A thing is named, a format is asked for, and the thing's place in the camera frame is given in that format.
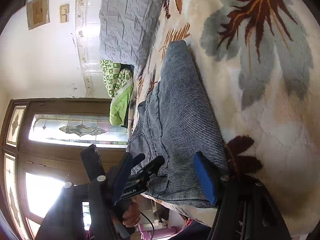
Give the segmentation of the person's left hand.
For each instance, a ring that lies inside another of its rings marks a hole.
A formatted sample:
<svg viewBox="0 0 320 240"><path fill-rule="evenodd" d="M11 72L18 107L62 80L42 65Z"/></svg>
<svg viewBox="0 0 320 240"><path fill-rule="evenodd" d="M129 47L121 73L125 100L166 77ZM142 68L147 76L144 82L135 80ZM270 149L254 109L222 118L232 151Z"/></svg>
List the person's left hand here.
<svg viewBox="0 0 320 240"><path fill-rule="evenodd" d="M130 201L130 206L122 214L122 217L117 217L125 227L132 228L135 227L140 221L141 211L137 202Z"/></svg>

